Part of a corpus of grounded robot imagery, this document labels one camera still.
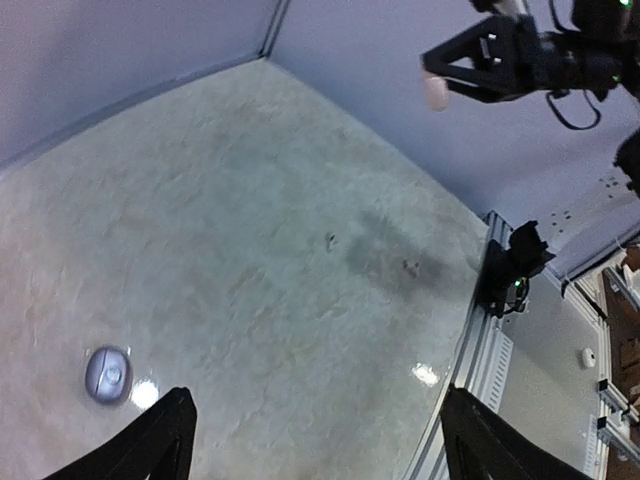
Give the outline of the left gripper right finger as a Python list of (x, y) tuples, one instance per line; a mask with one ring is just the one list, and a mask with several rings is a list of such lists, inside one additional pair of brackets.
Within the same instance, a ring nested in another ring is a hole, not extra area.
[(587, 476), (527, 440), (469, 391), (451, 384), (442, 404), (449, 477), (554, 480)]

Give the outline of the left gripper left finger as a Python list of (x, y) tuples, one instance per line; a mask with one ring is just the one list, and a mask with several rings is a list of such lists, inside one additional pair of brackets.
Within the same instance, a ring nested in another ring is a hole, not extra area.
[(47, 478), (187, 479), (196, 423), (190, 390), (174, 387), (111, 440)]

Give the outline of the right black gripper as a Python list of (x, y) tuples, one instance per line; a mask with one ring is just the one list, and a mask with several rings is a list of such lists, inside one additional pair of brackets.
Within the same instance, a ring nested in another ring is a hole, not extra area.
[(482, 103), (514, 101), (550, 87), (542, 40), (531, 15), (491, 16), (421, 55), (424, 72)]

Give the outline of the white round charging case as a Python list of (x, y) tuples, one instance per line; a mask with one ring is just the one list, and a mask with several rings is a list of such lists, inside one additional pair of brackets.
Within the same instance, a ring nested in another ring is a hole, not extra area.
[(424, 87), (428, 107), (436, 112), (446, 110), (449, 105), (447, 81), (439, 76), (427, 76), (424, 79)]

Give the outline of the blue earbud charging case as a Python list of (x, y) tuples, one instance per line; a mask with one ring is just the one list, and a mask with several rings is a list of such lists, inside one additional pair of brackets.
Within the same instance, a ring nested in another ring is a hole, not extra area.
[(127, 353), (104, 345), (89, 357), (84, 376), (85, 391), (97, 403), (117, 405), (129, 395), (133, 370)]

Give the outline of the white earbud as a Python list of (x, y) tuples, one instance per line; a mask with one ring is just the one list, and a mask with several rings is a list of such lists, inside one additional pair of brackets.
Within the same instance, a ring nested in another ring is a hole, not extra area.
[(325, 235), (325, 249), (327, 252), (331, 252), (337, 245), (337, 235), (334, 232), (327, 232)]
[(419, 277), (420, 275), (420, 263), (419, 262), (410, 262), (408, 260), (404, 260), (403, 263), (403, 269), (407, 272), (407, 274), (413, 278), (416, 279)]

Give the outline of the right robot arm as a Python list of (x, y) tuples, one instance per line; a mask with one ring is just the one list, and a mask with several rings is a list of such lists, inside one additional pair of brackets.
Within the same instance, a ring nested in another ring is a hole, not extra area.
[(553, 181), (536, 167), (560, 160), (558, 131), (568, 126), (560, 99), (581, 93), (597, 110), (612, 91), (639, 93), (639, 5), (635, 1), (577, 1), (569, 26), (538, 28), (524, 1), (475, 1), (481, 15), (466, 21), (463, 1), (433, 1), (427, 22), (432, 47), (421, 56), (431, 106), (450, 94), (483, 105), (542, 93), (552, 110), (494, 118), (466, 109), (433, 138), (437, 175), (470, 205), (512, 190), (518, 207), (548, 197)]

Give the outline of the aluminium front rail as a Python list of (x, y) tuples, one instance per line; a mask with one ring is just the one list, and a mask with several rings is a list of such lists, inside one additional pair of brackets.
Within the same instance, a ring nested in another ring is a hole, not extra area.
[(454, 359), (444, 377), (442, 390), (420, 443), (405, 472), (404, 479), (444, 479), (446, 453), (441, 428), (440, 410), (451, 385), (463, 387), (471, 393), (482, 389), (487, 355), (491, 355), (495, 321), (490, 313), (472, 298), (462, 335), (456, 345)]

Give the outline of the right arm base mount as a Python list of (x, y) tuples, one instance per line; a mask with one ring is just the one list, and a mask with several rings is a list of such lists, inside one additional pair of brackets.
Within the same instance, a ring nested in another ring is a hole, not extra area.
[(488, 242), (476, 301), (492, 316), (522, 312), (529, 280), (555, 258), (537, 226), (537, 221), (530, 220), (515, 229), (506, 247), (495, 239)]

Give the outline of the right aluminium frame post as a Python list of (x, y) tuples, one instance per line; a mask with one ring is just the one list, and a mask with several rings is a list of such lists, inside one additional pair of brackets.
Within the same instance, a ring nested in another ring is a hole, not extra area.
[(290, 4), (291, 0), (276, 1), (266, 33), (257, 53), (259, 59), (268, 59), (271, 56)]

